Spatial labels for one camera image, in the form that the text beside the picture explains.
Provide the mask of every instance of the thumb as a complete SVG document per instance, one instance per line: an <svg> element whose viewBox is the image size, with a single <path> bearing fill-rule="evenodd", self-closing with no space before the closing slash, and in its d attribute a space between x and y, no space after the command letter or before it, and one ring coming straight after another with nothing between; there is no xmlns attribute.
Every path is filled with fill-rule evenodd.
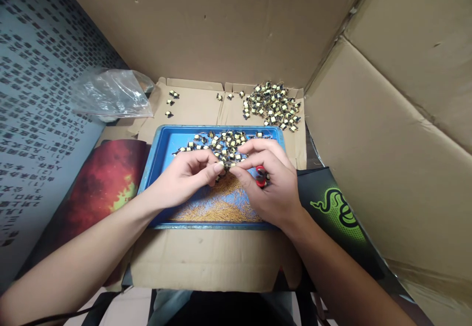
<svg viewBox="0 0 472 326"><path fill-rule="evenodd" d="M230 173L237 177L239 183L241 183L242 188L244 188L244 191L246 191L249 200L256 198L257 195L262 193L262 190L256 184L256 180L247 170L238 166L233 166L230 168Z"/></svg>
<svg viewBox="0 0 472 326"><path fill-rule="evenodd" d="M224 165L221 162L208 165L197 174L190 177L190 182L195 190L215 181L216 177L223 171Z"/></svg>

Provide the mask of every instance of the green snake logo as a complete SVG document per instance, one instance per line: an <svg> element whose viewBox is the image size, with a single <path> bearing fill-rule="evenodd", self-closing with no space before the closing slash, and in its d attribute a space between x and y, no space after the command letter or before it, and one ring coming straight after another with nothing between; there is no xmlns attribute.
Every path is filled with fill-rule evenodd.
<svg viewBox="0 0 472 326"><path fill-rule="evenodd" d="M354 214L345 201L343 194L336 188L330 188L324 193L324 202L310 202L310 204L319 209L324 214L329 214L331 208L339 212L338 219L346 228L355 228L358 226Z"/></svg>

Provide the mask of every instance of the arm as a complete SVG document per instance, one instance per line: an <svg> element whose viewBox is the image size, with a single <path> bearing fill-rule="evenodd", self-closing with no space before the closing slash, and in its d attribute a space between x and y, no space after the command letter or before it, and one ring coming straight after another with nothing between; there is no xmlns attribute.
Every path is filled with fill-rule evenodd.
<svg viewBox="0 0 472 326"><path fill-rule="evenodd" d="M231 168L261 218L295 245L310 277L340 325L414 325L397 303L301 206L296 170L276 141L255 139L239 148L248 159ZM260 189L246 171L263 165L271 185Z"/></svg>
<svg viewBox="0 0 472 326"><path fill-rule="evenodd" d="M77 311L164 208L214 185L223 170L211 150L179 153L146 191L53 252L0 299L0 325L22 325Z"/></svg>

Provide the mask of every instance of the red pliers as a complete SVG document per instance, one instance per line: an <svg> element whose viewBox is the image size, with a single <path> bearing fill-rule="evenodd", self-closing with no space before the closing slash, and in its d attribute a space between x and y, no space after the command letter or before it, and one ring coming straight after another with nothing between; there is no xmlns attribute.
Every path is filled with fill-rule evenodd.
<svg viewBox="0 0 472 326"><path fill-rule="evenodd" d="M260 188L264 188L266 185L266 180L267 180L267 171L264 169L264 166L259 165L256 166L256 184Z"/></svg>

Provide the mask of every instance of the forearm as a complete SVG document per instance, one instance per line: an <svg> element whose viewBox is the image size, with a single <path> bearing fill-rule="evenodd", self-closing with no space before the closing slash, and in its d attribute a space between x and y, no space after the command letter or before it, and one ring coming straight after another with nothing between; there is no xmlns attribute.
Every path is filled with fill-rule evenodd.
<svg viewBox="0 0 472 326"><path fill-rule="evenodd" d="M0 299L0 324L77 311L103 285L158 213L136 197L31 269Z"/></svg>
<svg viewBox="0 0 472 326"><path fill-rule="evenodd" d="M340 325L414 325L394 300L303 211L284 232Z"/></svg>

